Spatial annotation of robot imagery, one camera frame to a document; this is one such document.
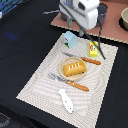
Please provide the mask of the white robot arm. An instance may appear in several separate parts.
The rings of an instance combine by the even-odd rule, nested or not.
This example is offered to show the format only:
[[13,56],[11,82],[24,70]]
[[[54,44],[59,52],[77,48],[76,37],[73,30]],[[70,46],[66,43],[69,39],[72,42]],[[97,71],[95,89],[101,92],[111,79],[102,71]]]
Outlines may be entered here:
[[60,0],[59,8],[67,18],[67,24],[72,26],[75,21],[79,26],[79,35],[96,26],[99,0]]

